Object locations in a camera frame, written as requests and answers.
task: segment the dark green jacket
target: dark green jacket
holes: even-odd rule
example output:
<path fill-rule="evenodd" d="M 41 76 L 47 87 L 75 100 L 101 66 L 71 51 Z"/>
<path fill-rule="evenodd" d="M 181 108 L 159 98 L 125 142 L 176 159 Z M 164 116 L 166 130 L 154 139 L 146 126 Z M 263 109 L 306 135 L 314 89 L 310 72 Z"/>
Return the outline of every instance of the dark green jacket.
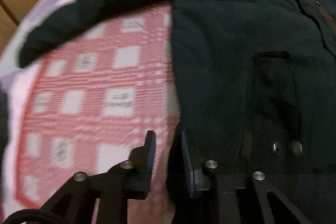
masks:
<path fill-rule="evenodd" d="M 151 1 L 62 7 L 28 36 L 20 65 Z M 336 0 L 172 0 L 172 18 L 179 128 L 193 130 L 204 161 L 225 172 L 336 173 Z"/>

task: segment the white square pattern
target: white square pattern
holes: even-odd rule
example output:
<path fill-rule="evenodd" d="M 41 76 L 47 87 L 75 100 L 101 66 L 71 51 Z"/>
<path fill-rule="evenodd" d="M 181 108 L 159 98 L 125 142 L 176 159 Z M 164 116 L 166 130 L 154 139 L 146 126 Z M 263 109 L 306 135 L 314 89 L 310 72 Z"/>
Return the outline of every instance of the white square pattern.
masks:
<path fill-rule="evenodd" d="M 65 95 L 60 113 L 74 114 L 80 112 L 82 108 L 82 100 L 84 97 L 84 90 L 71 90 Z"/>
<path fill-rule="evenodd" d="M 71 167 L 74 160 L 73 141 L 65 138 L 54 138 L 50 149 L 50 164 L 59 167 Z"/>
<path fill-rule="evenodd" d="M 97 62 L 97 53 L 85 53 L 78 55 L 74 72 L 87 72 L 95 68 Z"/>
<path fill-rule="evenodd" d="M 40 93 L 35 99 L 33 111 L 35 113 L 46 111 L 50 98 L 51 92 Z"/>
<path fill-rule="evenodd" d="M 131 116 L 134 107 L 134 89 L 110 89 L 104 101 L 105 116 Z"/>
<path fill-rule="evenodd" d="M 48 66 L 46 76 L 47 77 L 60 76 L 63 73 L 66 64 L 67 64 L 66 60 L 53 60 Z"/>
<path fill-rule="evenodd" d="M 87 39 L 94 39 L 94 38 L 100 38 L 103 37 L 104 32 L 105 32 L 105 28 L 106 28 L 106 23 L 102 22 L 96 26 L 94 26 L 93 28 L 89 29 L 86 33 L 85 33 L 85 37 Z"/>
<path fill-rule="evenodd" d="M 114 68 L 136 66 L 139 60 L 140 46 L 119 48 L 114 61 Z"/>
<path fill-rule="evenodd" d="M 37 158 L 40 156 L 41 136 L 38 133 L 29 133 L 26 139 L 26 156 Z"/>
<path fill-rule="evenodd" d="M 23 181 L 23 189 L 25 196 L 32 201 L 39 201 L 38 195 L 38 179 L 32 175 L 26 175 Z"/>
<path fill-rule="evenodd" d="M 97 174 L 107 172 L 112 166 L 127 160 L 130 148 L 124 145 L 102 144 L 98 148 Z"/>
<path fill-rule="evenodd" d="M 139 32 L 142 31 L 145 24 L 144 18 L 129 18 L 124 19 L 121 27 L 121 32 Z"/>

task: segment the metal screw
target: metal screw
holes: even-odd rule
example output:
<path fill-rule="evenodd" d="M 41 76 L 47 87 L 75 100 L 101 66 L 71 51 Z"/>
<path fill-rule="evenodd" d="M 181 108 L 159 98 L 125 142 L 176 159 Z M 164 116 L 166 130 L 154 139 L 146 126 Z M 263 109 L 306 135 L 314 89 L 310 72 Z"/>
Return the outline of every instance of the metal screw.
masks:
<path fill-rule="evenodd" d="M 218 162 L 215 160 L 208 160 L 206 161 L 205 166 L 211 169 L 215 169 L 218 166 Z"/>
<path fill-rule="evenodd" d="M 120 167 L 122 169 L 132 169 L 133 166 L 134 164 L 130 160 L 124 160 L 123 162 L 120 163 Z"/>
<path fill-rule="evenodd" d="M 253 173 L 253 177 L 256 180 L 263 180 L 265 178 L 265 174 L 263 172 L 257 171 Z"/>
<path fill-rule="evenodd" d="M 292 141 L 289 144 L 289 148 L 295 156 L 299 156 L 302 154 L 302 145 L 299 141 Z"/>
<path fill-rule="evenodd" d="M 86 180 L 86 177 L 87 175 L 83 172 L 77 172 L 73 175 L 74 181 L 78 181 L 78 182 Z"/>

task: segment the black cable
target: black cable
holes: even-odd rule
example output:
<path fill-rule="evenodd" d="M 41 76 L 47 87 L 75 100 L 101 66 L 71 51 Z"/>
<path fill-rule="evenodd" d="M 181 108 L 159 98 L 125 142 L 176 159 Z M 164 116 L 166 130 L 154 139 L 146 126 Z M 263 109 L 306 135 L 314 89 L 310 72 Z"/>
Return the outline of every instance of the black cable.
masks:
<path fill-rule="evenodd" d="M 11 214 L 3 224 L 21 224 L 27 221 L 38 221 L 43 224 L 69 224 L 66 219 L 39 209 L 23 209 Z"/>

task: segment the silver bolt head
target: silver bolt head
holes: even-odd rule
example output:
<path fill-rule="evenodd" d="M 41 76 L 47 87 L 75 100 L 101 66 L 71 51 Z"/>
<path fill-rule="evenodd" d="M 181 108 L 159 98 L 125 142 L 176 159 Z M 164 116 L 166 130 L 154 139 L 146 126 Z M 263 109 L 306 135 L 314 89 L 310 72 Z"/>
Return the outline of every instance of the silver bolt head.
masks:
<path fill-rule="evenodd" d="M 73 175 L 74 181 L 78 181 L 78 182 L 86 180 L 86 177 L 87 175 L 83 172 L 77 172 Z"/>
<path fill-rule="evenodd" d="M 208 160 L 205 162 L 205 166 L 207 168 L 215 169 L 218 166 L 218 162 L 216 162 L 215 160 Z"/>
<path fill-rule="evenodd" d="M 134 167 L 134 164 L 130 160 L 124 160 L 123 162 L 120 163 L 120 167 L 122 169 L 132 169 Z"/>
<path fill-rule="evenodd" d="M 257 171 L 253 173 L 253 177 L 256 180 L 263 180 L 265 178 L 265 174 L 263 172 Z"/>

